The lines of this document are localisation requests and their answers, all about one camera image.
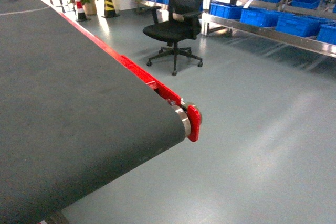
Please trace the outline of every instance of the conveyor belt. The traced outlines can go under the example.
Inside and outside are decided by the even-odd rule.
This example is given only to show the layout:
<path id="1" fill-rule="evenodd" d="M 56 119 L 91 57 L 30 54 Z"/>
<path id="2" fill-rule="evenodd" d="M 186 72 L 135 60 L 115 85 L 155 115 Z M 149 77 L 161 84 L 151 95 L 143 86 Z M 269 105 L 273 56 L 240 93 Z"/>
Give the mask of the conveyor belt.
<path id="1" fill-rule="evenodd" d="M 0 0 L 1 224 L 37 223 L 184 139 L 166 101 L 46 7 Z"/>

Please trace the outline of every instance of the metal roller end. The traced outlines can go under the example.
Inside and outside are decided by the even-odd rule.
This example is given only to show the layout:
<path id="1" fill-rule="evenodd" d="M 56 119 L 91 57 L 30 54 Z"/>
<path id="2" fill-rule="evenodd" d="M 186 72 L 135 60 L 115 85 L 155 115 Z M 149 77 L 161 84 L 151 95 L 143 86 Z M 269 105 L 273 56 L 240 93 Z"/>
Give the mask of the metal roller end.
<path id="1" fill-rule="evenodd" d="M 184 112 L 184 110 L 181 107 L 177 105 L 173 105 L 172 108 L 181 118 L 181 121 L 184 126 L 184 130 L 185 130 L 185 137 L 189 137 L 191 134 L 191 125 L 190 125 L 190 121 L 189 121 L 187 114 Z"/>

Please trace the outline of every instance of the stainless steel shelf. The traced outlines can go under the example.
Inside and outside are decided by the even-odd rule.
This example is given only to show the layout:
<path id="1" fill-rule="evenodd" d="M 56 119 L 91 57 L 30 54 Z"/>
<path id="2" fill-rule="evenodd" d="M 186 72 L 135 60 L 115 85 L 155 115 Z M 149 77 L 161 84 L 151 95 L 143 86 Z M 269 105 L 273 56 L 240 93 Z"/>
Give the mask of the stainless steel shelf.
<path id="1" fill-rule="evenodd" d="M 237 5 L 245 5 L 249 0 L 237 0 Z M 230 0 L 223 0 L 223 3 L 229 3 Z M 271 2 L 265 2 L 260 0 L 253 0 L 251 2 L 251 6 L 254 7 L 260 7 L 260 8 L 266 8 L 269 10 L 277 10 L 280 3 L 271 3 Z M 336 13 L 333 12 L 326 12 L 323 10 L 316 10 L 316 9 L 306 9 L 306 8 L 300 8 L 290 5 L 284 5 L 283 7 L 284 12 L 288 13 L 295 13 L 295 14 L 301 14 L 301 15 L 310 15 L 315 17 L 321 17 L 321 18 L 328 18 L 328 19 L 335 19 L 336 20 Z"/>
<path id="2" fill-rule="evenodd" d="M 255 34 L 264 38 L 272 39 L 278 42 L 289 44 L 291 46 L 299 47 L 305 50 L 317 52 L 319 54 L 327 55 L 336 58 L 336 45 L 323 43 L 314 39 L 302 38 L 290 34 L 284 34 L 275 31 L 274 28 L 262 28 L 241 23 L 237 20 L 216 17 L 207 13 L 203 13 L 202 22 L 214 22 L 216 24 L 225 26 L 227 28 L 234 28 L 242 30 L 251 34 Z M 203 25 L 202 33 L 208 34 L 208 26 Z"/>
<path id="3" fill-rule="evenodd" d="M 336 13 L 329 13 L 329 12 L 325 12 L 322 10 L 315 10 L 315 9 L 299 8 L 299 7 L 290 6 L 290 5 L 286 5 L 283 11 L 288 12 L 288 13 L 310 15 L 310 16 L 321 17 L 321 18 L 336 19 Z"/>

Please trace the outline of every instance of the gray epoxy floor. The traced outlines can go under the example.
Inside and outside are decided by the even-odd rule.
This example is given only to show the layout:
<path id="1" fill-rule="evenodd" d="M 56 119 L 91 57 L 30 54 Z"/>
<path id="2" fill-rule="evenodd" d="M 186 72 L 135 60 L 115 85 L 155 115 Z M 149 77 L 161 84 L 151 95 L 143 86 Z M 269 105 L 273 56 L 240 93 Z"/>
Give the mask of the gray epoxy floor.
<path id="1" fill-rule="evenodd" d="M 336 223 L 336 61 L 218 33 L 182 42 L 204 66 L 180 57 L 173 77 L 172 57 L 146 66 L 164 46 L 142 34 L 149 24 L 131 11 L 81 23 L 196 103 L 201 138 L 71 205 L 70 223 Z"/>

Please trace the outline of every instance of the black office chair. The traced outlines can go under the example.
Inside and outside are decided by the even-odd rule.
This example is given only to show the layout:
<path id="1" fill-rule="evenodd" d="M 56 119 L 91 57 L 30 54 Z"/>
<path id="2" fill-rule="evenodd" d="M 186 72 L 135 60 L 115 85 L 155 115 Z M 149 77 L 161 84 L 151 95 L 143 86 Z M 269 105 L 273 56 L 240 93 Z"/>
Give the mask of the black office chair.
<path id="1" fill-rule="evenodd" d="M 153 14 L 154 25 L 145 27 L 143 32 L 153 39 L 167 42 L 169 47 L 161 47 L 158 55 L 148 59 L 147 66 L 150 67 L 152 65 L 153 59 L 174 55 L 174 71 L 172 75 L 175 76 L 177 74 L 177 55 L 184 55 L 199 60 L 198 66 L 202 67 L 203 59 L 193 55 L 191 53 L 191 47 L 178 48 L 177 46 L 177 43 L 181 40 L 196 39 L 196 36 L 201 32 L 198 17 L 202 13 L 200 11 L 202 1 L 203 0 L 169 0 L 168 21 L 162 23 L 159 23 L 156 13 L 156 10 L 161 7 L 153 6 L 150 8 Z M 182 15 L 183 21 L 174 19 L 173 13 Z"/>

